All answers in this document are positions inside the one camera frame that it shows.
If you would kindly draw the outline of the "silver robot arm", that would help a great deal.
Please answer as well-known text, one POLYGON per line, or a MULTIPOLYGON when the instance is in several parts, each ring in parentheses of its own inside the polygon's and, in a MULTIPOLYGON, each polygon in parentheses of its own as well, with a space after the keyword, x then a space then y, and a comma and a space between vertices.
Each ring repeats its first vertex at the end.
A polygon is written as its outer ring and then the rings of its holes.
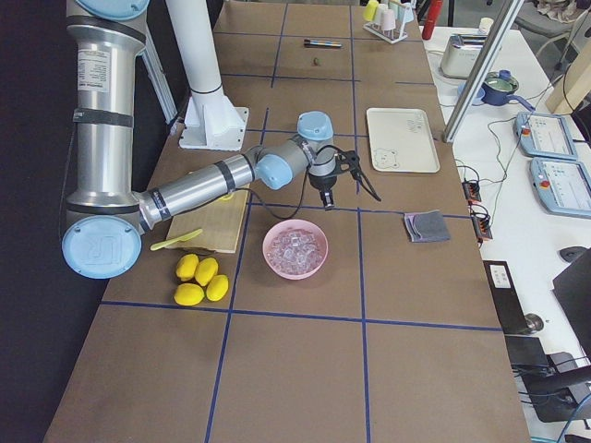
POLYGON ((167 5, 191 97, 187 146, 228 150, 231 157, 141 193, 131 188, 135 63, 148 40, 144 1, 70 1, 66 27, 78 44, 78 187, 66 201, 62 251, 68 266, 110 279, 139 257, 155 224, 261 181, 271 189, 306 173, 331 207, 336 149, 330 117, 301 114, 296 134, 277 147, 242 147, 248 111, 223 91, 207 4, 167 5))

